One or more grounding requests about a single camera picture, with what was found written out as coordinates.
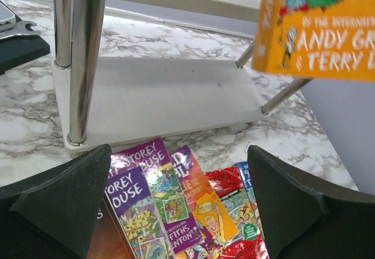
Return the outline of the grey white device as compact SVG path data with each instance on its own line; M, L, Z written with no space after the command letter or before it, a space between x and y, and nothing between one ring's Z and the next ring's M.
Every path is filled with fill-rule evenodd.
M0 3L0 32L11 30L16 25L15 14L3 3Z

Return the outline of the silver metal wrench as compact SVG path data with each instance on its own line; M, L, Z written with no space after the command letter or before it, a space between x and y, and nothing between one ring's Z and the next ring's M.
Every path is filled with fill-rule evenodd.
M33 38L39 35L40 31L32 30L31 27L37 26L32 21L19 21L11 30L1 32L0 40L7 40L11 38Z

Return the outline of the orange 39-storey treehouse book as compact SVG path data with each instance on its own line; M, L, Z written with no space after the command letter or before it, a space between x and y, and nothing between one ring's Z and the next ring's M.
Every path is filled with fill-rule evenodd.
M374 0L261 0L252 67L374 80Z

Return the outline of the purple treehouse book rear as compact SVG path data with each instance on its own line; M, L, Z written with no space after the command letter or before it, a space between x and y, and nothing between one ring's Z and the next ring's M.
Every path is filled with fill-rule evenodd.
M137 166L146 177L172 258L201 243L200 229L161 138L113 154L108 178Z

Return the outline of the dark three days book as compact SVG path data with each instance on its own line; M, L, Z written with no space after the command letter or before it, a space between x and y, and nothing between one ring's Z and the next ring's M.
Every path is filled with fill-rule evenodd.
M135 258L135 255L107 197L104 196L86 259L122 258Z

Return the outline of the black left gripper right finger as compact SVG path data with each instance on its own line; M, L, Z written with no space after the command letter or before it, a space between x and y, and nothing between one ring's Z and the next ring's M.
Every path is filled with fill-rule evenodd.
M374 258L374 196L247 151L270 258Z

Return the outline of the white two-tier shelf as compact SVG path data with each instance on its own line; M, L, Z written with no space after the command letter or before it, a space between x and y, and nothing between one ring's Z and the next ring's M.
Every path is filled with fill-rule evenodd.
M263 119L301 87L270 101L253 85L249 46L237 60L101 57L105 0L53 0L54 87L70 152L118 147ZM122 0L256 22L261 0Z

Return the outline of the purple treehouse book front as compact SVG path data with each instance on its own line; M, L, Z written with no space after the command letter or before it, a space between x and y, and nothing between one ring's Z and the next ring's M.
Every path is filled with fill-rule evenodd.
M136 258L172 258L154 199L141 167L108 179L105 194Z

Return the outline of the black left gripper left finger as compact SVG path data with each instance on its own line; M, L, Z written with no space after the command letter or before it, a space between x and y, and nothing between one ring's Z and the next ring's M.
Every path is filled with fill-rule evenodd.
M1 258L86 258L110 163L104 144L1 187Z

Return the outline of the red treehouse book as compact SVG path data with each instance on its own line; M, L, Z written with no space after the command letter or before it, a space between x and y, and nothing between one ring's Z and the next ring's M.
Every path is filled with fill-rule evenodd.
M240 178L238 166L231 166L206 173L211 186L225 205L226 210L236 223L238 233L228 244L216 244L210 233L197 220L203 241L184 252L177 258L268 258L260 229L250 200Z

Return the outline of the purple treehouse book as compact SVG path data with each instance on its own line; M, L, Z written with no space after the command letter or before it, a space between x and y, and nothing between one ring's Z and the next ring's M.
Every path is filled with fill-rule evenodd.
M201 243L200 229L161 138L113 154L108 178L137 166L146 177L172 258Z
M108 179L105 194L136 258L172 258L154 199L141 167Z

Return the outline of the blue 91-storey treehouse book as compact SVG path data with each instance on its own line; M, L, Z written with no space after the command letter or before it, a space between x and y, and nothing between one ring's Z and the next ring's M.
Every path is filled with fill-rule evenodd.
M259 214L259 211L258 211L256 199L255 199L254 188L253 188L253 184L252 184L252 181L251 181L249 165L248 165L247 161L243 161L243 162L237 163L237 166L238 166L238 169L239 169L240 176L243 180L244 187L247 191L247 195L249 197L252 210L255 214L255 218L256 218L256 221L257 221L257 224L258 224L258 228L260 229L261 235L264 236L263 227L262 227L261 219L260 219L260 214Z

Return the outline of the black foam block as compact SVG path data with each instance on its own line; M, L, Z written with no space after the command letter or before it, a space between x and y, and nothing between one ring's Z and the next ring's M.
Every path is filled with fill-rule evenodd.
M22 21L17 15L16 21ZM1 75L50 53L49 44L39 35L33 38L11 38L1 40Z

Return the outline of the roald dahl charlie book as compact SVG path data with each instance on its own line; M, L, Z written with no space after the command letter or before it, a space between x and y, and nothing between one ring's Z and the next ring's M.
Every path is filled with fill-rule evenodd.
M171 153L170 157L195 219L210 233L216 244L225 246L237 235L237 225L211 186L193 152L184 145Z

